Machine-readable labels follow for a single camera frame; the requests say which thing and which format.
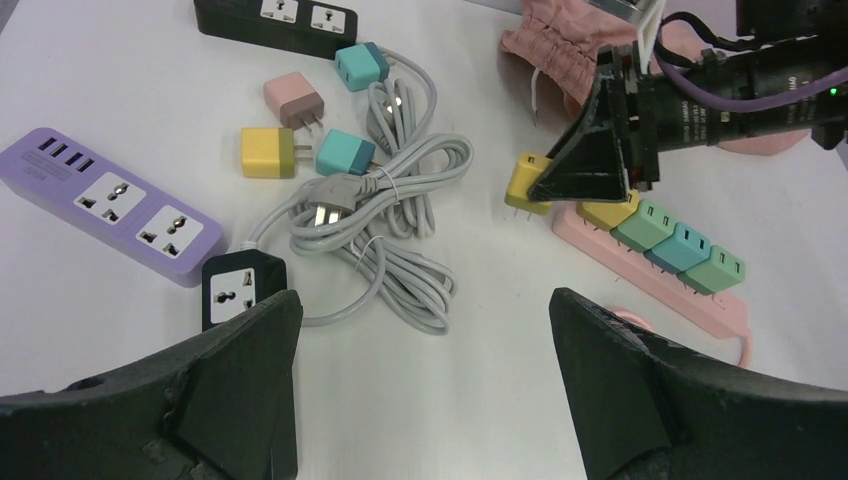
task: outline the gray power cord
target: gray power cord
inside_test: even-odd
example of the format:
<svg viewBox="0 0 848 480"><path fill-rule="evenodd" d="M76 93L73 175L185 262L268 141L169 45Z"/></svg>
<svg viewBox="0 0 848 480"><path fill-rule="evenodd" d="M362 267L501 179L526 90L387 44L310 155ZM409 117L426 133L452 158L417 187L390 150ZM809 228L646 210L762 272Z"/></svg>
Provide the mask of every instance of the gray power cord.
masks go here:
<svg viewBox="0 0 848 480"><path fill-rule="evenodd" d="M309 180L256 226L242 249L257 248L262 235L288 213L292 251L298 255L333 253L371 282L351 305L324 317L305 318L304 326L343 320L379 293L412 327L444 335L449 329L448 306L456 294L456 276L447 267L386 241L377 233L378 224L386 225L391 236L401 239L435 233L427 195L459 182L471 166L474 149L461 135L422 137L436 109L436 86L411 60L381 50L424 80L428 90L424 115L416 119L415 99L403 80L394 85L389 81L371 84L369 134L388 150L391 160L362 177L334 174ZM447 156L447 165L439 172L422 174L420 162L438 152Z"/></svg>

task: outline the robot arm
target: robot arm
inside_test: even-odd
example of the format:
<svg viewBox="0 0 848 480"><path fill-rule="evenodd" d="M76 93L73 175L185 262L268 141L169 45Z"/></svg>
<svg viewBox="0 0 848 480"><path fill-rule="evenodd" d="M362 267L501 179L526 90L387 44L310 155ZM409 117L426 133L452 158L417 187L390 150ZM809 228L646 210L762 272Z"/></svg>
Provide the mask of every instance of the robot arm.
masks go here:
<svg viewBox="0 0 848 480"><path fill-rule="evenodd" d="M617 16L642 3L589 1ZM712 35L694 15L667 17L663 23L689 21L708 43L745 53L706 50L685 64L658 44L666 75L636 67L649 59L638 42L600 52L589 99L528 197L622 201L629 189L659 181L659 152L727 140L812 128L819 145L835 148L848 128L848 51L834 48L845 43L848 4L793 0L781 7L737 0L738 33L756 32L739 42Z"/></svg>

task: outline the white surface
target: white surface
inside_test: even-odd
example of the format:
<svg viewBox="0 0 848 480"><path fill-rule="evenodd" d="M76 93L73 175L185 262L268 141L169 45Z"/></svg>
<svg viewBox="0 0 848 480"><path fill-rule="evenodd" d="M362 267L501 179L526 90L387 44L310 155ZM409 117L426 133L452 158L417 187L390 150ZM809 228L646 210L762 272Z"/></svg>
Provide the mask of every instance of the white surface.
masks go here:
<svg viewBox="0 0 848 480"><path fill-rule="evenodd" d="M509 13L521 13L521 0L466 0L478 5L485 5L489 8L503 10Z"/></svg>
<svg viewBox="0 0 848 480"><path fill-rule="evenodd" d="M533 129L532 69L499 53L516 16L457 0L339 6L360 13L363 37L428 69L440 88L431 130L465 134L477 156L460 186L433 196L435 238L408 242L459 275L450 335L422 335L380 302L302 333L299 478L584 478L550 337L556 287L736 360L736 342L712 339L546 221L503 204L520 153L546 151L563 127L561 96L542 82ZM56 127L221 221L237 244L312 175L302 165L294 181L252 180L238 165L240 129L276 122L263 82L295 70L323 95L327 130L365 135L365 94L349 93L331 62L203 36L191 2L23 0L0 34L0 145ZM837 155L805 141L770 159L665 154L662 167L648 197L748 260L735 291L751 306L753 369L848 389L848 172ZM0 393L61 389L199 332L199 289L174 286L6 187L0 225ZM307 314L365 288L336 259L291 254L285 225L271 240L264 247L286 260Z"/></svg>

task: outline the teal power adapter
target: teal power adapter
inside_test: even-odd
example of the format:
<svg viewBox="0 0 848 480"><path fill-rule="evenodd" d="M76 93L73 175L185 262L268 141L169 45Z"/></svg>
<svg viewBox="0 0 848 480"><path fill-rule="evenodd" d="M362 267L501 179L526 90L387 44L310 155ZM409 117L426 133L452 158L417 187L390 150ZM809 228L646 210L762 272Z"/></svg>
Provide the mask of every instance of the teal power adapter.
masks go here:
<svg viewBox="0 0 848 480"><path fill-rule="evenodd" d="M389 62L377 45L368 42L336 52L336 72L351 92L365 90L389 77Z"/></svg>
<svg viewBox="0 0 848 480"><path fill-rule="evenodd" d="M332 129L315 156L315 171L324 176L334 173L365 175L376 150L376 145L367 140Z"/></svg>
<svg viewBox="0 0 848 480"><path fill-rule="evenodd" d="M663 270L678 274L710 258L710 240L683 222L674 233L645 252L645 257Z"/></svg>

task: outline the usb port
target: usb port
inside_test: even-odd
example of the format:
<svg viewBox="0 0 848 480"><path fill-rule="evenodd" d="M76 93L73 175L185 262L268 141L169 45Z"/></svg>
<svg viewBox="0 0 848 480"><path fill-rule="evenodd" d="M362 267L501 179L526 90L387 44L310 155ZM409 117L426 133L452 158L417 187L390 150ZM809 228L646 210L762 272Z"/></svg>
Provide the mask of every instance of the usb port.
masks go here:
<svg viewBox="0 0 848 480"><path fill-rule="evenodd" d="M59 155L62 154L62 152L64 152L67 149L68 149L68 146L63 143L63 144L59 145L59 148L57 148L56 150L53 150L53 153L51 153L50 156L54 157L54 158L58 157Z"/></svg>
<svg viewBox="0 0 848 480"><path fill-rule="evenodd" d="M77 168L77 171L82 173L82 172L86 171L88 169L88 167L92 166L93 164L94 164L94 160L89 158L88 160L86 160L82 165L80 165Z"/></svg>
<svg viewBox="0 0 848 480"><path fill-rule="evenodd" d="M41 146L38 147L38 149L43 152L44 150L47 150L48 148L50 148L50 145L53 145L54 143L56 143L56 139L53 138L53 137L50 137L46 142L42 143Z"/></svg>
<svg viewBox="0 0 848 480"><path fill-rule="evenodd" d="M79 160L80 158L82 158L82 154L75 153L73 157L69 158L68 161L65 162L65 165L70 167L71 165L77 163L77 160Z"/></svg>

